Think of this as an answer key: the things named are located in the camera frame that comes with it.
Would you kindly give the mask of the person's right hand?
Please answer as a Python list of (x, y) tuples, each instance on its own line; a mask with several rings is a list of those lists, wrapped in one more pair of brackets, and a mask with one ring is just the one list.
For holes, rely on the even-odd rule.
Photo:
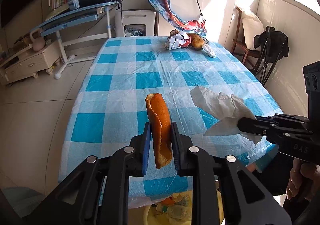
[(293, 160), (293, 167), (290, 171), (289, 182), (286, 189), (288, 200), (297, 196), (304, 184), (304, 178), (312, 181), (312, 185), (305, 196), (305, 199), (311, 202), (319, 190), (319, 165), (306, 162), (303, 163), (300, 159), (295, 158)]

